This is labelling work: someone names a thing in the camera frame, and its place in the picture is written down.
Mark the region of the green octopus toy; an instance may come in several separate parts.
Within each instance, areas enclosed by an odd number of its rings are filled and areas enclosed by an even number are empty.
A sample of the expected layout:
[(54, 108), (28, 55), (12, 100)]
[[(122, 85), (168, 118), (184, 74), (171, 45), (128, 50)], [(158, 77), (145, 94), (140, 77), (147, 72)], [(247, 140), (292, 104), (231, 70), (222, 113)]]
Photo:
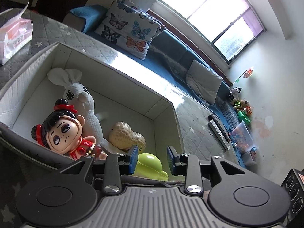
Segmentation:
[(161, 161), (154, 154), (143, 152), (142, 148), (139, 148), (138, 161), (133, 176), (160, 181), (169, 180)]

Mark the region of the beige peanut toy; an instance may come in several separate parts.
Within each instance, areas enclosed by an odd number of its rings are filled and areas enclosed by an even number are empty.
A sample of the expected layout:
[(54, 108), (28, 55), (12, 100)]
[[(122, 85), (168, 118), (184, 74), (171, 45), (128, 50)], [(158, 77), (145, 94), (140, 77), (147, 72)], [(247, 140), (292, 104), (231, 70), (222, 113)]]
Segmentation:
[(110, 143), (127, 151), (133, 145), (138, 147), (139, 153), (142, 153), (146, 147), (146, 141), (142, 134), (134, 132), (128, 123), (119, 121), (113, 125), (109, 133)]

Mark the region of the black-haired doll figurine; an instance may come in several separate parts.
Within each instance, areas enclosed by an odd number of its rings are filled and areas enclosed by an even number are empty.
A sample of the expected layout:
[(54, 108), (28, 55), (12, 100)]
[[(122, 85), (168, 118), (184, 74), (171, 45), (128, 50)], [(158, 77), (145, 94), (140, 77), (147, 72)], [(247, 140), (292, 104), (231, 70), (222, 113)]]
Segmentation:
[(73, 160), (90, 156), (97, 160), (105, 160), (107, 154), (96, 142), (94, 136), (83, 137), (83, 127), (86, 121), (73, 105), (66, 99), (58, 99), (54, 111), (41, 125), (31, 129), (31, 137), (42, 147), (56, 153), (66, 155)]

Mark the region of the white knitted rabbit plush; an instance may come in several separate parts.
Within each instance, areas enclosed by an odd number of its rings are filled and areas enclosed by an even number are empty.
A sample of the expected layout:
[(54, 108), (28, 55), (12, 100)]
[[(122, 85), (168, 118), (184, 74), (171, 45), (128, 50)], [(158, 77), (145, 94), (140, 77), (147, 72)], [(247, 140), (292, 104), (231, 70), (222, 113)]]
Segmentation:
[(53, 68), (47, 73), (49, 81), (58, 86), (63, 86), (63, 98), (74, 106), (77, 114), (85, 118), (82, 135), (94, 136), (96, 142), (105, 147), (108, 141), (104, 139), (101, 121), (109, 117), (107, 112), (95, 113), (95, 102), (89, 90), (79, 81), (82, 73), (76, 69)]

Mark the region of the silver remote control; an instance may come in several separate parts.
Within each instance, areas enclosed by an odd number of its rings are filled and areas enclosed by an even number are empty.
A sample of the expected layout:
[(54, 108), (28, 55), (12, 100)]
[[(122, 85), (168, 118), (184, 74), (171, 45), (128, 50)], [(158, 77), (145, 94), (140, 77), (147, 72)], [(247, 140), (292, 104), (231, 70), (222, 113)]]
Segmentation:
[(219, 139), (219, 141), (222, 143), (222, 145), (225, 148), (225, 150), (229, 151), (230, 150), (230, 145), (227, 142), (227, 140), (224, 137), (224, 135), (221, 132), (221, 130), (219, 129), (219, 127), (217, 126), (217, 124), (215, 123), (215, 121), (214, 120), (210, 120), (208, 122), (208, 125), (211, 128), (211, 130), (213, 131), (213, 133), (216, 135), (216, 137)]

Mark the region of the black remote control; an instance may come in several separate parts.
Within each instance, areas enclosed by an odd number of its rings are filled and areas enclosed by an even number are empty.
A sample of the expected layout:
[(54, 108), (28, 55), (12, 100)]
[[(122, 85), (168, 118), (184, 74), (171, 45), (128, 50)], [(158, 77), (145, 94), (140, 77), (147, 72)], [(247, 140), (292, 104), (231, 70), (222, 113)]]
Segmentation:
[(223, 127), (221, 126), (221, 124), (217, 121), (216, 117), (211, 114), (210, 115), (211, 118), (214, 120), (215, 124), (217, 125), (217, 127), (219, 128), (220, 132), (222, 133), (222, 135), (224, 136), (225, 140), (229, 143), (230, 142), (230, 138), (229, 136), (226, 134), (226, 130), (223, 129)]

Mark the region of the clear plastic toy bin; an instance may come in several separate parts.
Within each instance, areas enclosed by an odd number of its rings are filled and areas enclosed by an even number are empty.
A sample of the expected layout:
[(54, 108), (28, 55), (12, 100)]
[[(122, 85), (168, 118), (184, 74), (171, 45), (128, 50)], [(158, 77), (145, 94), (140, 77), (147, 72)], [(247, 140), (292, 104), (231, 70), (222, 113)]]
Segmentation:
[(247, 129), (246, 123), (243, 121), (235, 129), (232, 130), (231, 137), (237, 143), (237, 147), (242, 154), (247, 153), (255, 146), (253, 138)]

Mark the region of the green toy basin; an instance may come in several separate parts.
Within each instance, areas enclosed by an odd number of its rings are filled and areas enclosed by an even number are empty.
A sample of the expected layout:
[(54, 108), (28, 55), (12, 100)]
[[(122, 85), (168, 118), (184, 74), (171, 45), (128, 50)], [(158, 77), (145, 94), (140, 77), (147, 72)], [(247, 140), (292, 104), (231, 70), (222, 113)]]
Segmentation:
[(250, 118), (245, 114), (244, 111), (239, 111), (238, 114), (238, 119), (242, 122), (244, 122), (246, 125), (250, 125), (251, 124), (251, 120)]

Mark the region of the black cardboard box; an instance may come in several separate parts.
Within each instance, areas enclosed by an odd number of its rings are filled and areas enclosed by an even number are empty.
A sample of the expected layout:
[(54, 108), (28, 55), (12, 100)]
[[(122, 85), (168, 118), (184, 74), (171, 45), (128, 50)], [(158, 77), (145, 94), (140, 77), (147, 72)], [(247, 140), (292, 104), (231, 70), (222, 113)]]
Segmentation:
[(145, 151), (154, 154), (169, 171), (167, 147), (183, 150), (175, 102), (111, 65), (62, 43), (54, 43), (33, 55), (1, 89), (1, 136), (4, 143), (44, 167), (58, 169), (71, 159), (38, 145), (31, 129), (41, 124), (63, 97), (64, 88), (47, 78), (52, 68), (77, 69), (80, 83), (92, 94), (96, 112), (107, 112), (102, 121), (104, 137), (124, 121), (142, 134)]

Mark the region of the pile of plush toys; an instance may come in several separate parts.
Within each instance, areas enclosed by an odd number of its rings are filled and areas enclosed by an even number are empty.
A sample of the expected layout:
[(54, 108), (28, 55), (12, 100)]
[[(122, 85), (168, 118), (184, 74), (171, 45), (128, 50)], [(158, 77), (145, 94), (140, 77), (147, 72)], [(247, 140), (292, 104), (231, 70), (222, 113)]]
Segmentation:
[(243, 111), (246, 115), (250, 115), (252, 113), (250, 103), (247, 100), (237, 100), (233, 105), (233, 108), (237, 113), (239, 111)]

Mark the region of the grey cushion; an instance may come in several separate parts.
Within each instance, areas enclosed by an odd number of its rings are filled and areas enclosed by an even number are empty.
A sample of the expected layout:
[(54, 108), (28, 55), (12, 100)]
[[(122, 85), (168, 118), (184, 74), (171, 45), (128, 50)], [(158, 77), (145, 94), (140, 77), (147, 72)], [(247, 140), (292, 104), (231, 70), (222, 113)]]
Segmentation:
[(185, 76), (186, 83), (197, 96), (211, 105), (215, 104), (216, 94), (223, 78), (197, 60), (193, 60)]

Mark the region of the blue sofa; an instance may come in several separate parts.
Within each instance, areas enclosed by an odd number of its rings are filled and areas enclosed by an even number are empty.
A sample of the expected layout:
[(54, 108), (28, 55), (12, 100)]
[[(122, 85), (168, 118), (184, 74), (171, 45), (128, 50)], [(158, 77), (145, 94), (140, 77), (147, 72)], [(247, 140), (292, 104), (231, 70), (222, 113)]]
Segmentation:
[(189, 47), (165, 29), (152, 40), (145, 59), (141, 60), (95, 33), (108, 10), (101, 5), (92, 5), (69, 11), (63, 19), (68, 43), (130, 74), (175, 102), (184, 152), (201, 160), (219, 155), (238, 163), (234, 148), (226, 151), (208, 125), (209, 116), (213, 114), (226, 132), (232, 130), (220, 109), (228, 94), (225, 82), (221, 83), (214, 105), (199, 98), (185, 80), (192, 61), (198, 60), (191, 55)]

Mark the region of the orange paper pinwheel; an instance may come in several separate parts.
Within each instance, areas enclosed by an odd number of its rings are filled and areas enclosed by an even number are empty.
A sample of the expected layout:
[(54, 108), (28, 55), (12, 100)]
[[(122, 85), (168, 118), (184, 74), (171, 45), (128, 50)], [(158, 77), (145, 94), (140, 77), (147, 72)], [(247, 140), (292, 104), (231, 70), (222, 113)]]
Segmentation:
[(238, 83), (241, 78), (249, 78), (253, 75), (253, 69), (249, 68), (246, 71), (244, 71), (235, 81), (233, 81), (232, 84)]

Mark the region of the butterfly print pillow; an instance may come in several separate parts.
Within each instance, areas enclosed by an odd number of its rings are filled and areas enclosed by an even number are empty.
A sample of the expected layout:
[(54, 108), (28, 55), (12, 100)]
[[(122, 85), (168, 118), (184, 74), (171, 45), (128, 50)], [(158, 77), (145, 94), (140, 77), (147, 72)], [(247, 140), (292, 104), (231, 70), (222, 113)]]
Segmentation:
[(144, 60), (152, 40), (164, 30), (164, 24), (131, 0), (115, 0), (95, 33)]

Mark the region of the window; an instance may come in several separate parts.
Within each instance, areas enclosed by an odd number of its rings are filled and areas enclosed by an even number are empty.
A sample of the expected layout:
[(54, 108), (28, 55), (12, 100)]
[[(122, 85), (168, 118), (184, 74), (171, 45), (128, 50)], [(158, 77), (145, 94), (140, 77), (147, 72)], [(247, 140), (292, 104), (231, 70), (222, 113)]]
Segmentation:
[(248, 0), (156, 0), (150, 9), (193, 42), (203, 38), (227, 64), (265, 31)]

